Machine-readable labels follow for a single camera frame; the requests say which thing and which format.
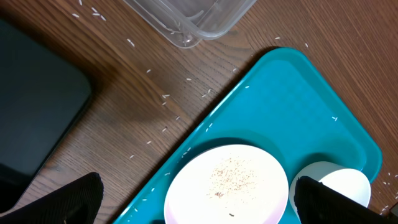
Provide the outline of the white saucer bowl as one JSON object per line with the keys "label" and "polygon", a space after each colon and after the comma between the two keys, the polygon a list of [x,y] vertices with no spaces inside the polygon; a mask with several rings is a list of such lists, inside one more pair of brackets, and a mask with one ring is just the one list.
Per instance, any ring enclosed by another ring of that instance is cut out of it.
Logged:
{"label": "white saucer bowl", "polygon": [[320,161],[304,167],[291,183],[289,202],[296,216],[298,216],[298,213],[294,204],[295,187],[298,178],[302,176],[311,177],[364,207],[369,205],[371,185],[368,178],[361,171],[346,168],[332,162]]}

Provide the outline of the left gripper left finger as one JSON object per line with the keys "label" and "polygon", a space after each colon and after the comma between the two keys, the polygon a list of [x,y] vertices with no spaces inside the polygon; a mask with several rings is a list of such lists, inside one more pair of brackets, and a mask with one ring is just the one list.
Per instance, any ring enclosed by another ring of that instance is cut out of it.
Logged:
{"label": "left gripper left finger", "polygon": [[91,224],[98,214],[103,194],[99,173],[91,172],[1,217],[1,224]]}

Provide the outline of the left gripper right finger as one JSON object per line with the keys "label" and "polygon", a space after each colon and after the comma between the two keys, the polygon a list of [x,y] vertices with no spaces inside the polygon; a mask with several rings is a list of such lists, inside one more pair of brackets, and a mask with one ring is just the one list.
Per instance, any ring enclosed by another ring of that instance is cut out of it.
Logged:
{"label": "left gripper right finger", "polygon": [[308,176],[296,181],[294,205],[302,224],[397,224]]}

